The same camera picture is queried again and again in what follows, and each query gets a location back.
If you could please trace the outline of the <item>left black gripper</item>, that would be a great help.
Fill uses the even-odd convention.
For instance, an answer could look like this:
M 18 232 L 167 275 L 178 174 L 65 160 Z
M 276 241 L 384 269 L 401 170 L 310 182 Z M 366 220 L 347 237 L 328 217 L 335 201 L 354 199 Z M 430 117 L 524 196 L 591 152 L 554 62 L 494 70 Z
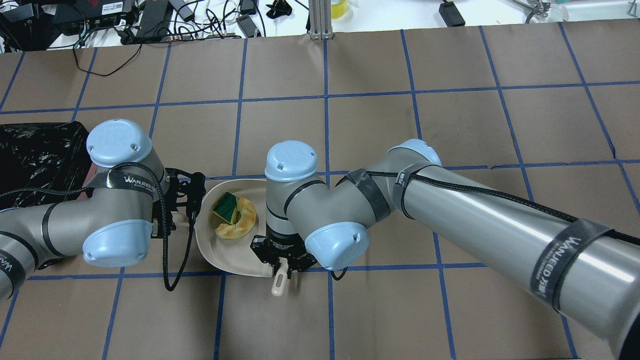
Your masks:
M 151 237 L 161 239 L 164 235 L 170 235 L 177 226 L 173 220 L 173 212 L 178 212 L 179 208 L 185 209 L 187 224 L 191 230 L 195 228 L 195 221 L 202 208 L 202 201 L 206 194 L 206 176 L 201 172 L 189 173 L 177 168 L 165 168 L 166 175 L 161 180 L 162 185 L 167 189 L 163 194 L 167 207 L 164 216 L 167 228 L 161 222 L 162 205 L 160 201 L 153 203 L 151 211 Z

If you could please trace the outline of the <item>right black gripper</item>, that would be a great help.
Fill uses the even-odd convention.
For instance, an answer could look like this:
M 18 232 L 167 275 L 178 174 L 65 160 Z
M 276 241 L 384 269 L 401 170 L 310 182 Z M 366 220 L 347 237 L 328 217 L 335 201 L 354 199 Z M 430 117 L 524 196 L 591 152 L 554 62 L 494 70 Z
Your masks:
M 293 272 L 305 272 L 318 263 L 317 259 L 307 251 L 299 234 L 268 232 L 266 235 L 254 235 L 250 249 L 263 264 L 273 268 L 273 274 L 284 266 L 284 260 L 286 260 L 288 275 Z

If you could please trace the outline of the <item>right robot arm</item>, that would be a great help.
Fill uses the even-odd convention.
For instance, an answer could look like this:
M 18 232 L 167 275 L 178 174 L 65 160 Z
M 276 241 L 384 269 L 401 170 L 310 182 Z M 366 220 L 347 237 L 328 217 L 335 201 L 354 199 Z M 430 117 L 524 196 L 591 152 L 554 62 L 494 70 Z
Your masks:
M 250 244 L 261 262 L 342 271 L 368 250 L 368 228 L 397 211 L 608 342 L 617 359 L 639 358 L 637 237 L 446 170 L 416 138 L 350 171 L 336 187 L 317 170 L 316 151 L 302 141 L 270 148 L 266 233 Z

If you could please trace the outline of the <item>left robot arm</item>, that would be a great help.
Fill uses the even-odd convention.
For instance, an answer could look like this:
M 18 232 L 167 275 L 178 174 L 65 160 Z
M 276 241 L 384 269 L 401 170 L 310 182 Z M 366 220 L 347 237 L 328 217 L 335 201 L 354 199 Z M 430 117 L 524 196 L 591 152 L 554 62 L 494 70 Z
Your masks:
M 96 174 L 85 199 L 1 210 L 1 299 L 10 299 L 35 271 L 83 255 L 94 267 L 129 267 L 146 259 L 151 239 L 162 239 L 162 276 L 169 281 L 173 216 L 185 207 L 195 227 L 205 196 L 205 175 L 164 167 L 153 142 L 134 121 L 103 121 L 87 136 Z

